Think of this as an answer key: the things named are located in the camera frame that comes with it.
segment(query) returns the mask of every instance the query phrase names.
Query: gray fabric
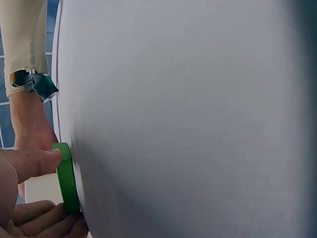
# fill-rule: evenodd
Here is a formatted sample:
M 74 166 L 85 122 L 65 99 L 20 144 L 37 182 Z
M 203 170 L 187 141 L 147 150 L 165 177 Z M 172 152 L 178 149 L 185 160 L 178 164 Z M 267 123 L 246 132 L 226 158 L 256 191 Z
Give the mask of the gray fabric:
M 63 2 L 59 126 L 93 237 L 305 237 L 305 74 L 283 3 Z

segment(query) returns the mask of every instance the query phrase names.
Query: grout line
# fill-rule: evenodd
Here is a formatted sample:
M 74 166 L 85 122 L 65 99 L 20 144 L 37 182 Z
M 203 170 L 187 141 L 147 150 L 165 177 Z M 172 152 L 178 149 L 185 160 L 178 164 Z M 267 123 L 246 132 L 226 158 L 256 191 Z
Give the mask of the grout line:
M 9 105 L 9 102 L 0 103 L 0 106 L 2 105 Z
M 1 147 L 3 148 L 3 138 L 2 138 L 2 131 L 1 131 L 1 126 L 0 126 L 0 141 L 1 141 Z

